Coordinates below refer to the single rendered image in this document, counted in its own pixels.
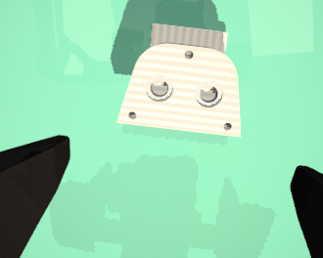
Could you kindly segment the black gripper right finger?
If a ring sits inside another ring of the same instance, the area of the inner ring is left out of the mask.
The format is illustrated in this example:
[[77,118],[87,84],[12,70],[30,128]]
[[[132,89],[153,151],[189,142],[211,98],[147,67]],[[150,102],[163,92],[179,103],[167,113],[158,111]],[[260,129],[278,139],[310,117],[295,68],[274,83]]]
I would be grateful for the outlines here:
[[299,165],[290,189],[311,258],[323,258],[323,173]]

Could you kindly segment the cream plate with two metal-ringed holes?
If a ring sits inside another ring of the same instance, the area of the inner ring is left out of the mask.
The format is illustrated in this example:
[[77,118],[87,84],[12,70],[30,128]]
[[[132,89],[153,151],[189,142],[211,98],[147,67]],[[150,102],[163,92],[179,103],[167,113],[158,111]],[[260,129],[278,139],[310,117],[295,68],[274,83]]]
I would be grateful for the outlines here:
[[[157,79],[168,83],[168,93],[154,93],[151,85]],[[208,85],[217,90],[212,101],[200,97]],[[235,64],[197,44],[164,42],[149,48],[135,63],[117,124],[241,137]]]

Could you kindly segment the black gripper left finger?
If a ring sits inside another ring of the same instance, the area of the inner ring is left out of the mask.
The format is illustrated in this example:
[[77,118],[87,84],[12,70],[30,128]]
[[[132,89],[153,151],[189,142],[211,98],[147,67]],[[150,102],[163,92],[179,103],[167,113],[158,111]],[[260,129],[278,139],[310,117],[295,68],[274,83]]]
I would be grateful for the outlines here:
[[0,151],[0,258],[21,258],[69,161],[64,134]]

